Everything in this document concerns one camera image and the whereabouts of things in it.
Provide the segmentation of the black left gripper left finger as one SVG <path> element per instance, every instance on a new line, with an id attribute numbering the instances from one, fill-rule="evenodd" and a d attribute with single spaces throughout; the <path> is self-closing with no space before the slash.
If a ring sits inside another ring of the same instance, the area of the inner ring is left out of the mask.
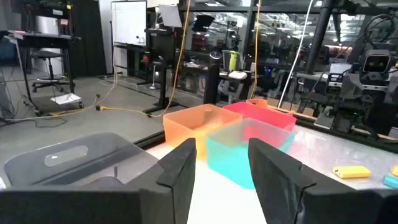
<path id="1" fill-rule="evenodd" d="M 75 141 L 16 156 L 4 169 L 2 223 L 186 223 L 197 150 L 188 139 L 158 159 L 133 144 Z"/>

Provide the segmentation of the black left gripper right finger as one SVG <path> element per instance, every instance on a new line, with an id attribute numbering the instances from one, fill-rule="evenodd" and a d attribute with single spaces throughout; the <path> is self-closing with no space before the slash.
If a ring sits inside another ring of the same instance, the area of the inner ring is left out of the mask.
<path id="1" fill-rule="evenodd" d="M 258 138 L 248 159 L 267 223 L 397 223 L 396 190 L 355 190 Z"/>

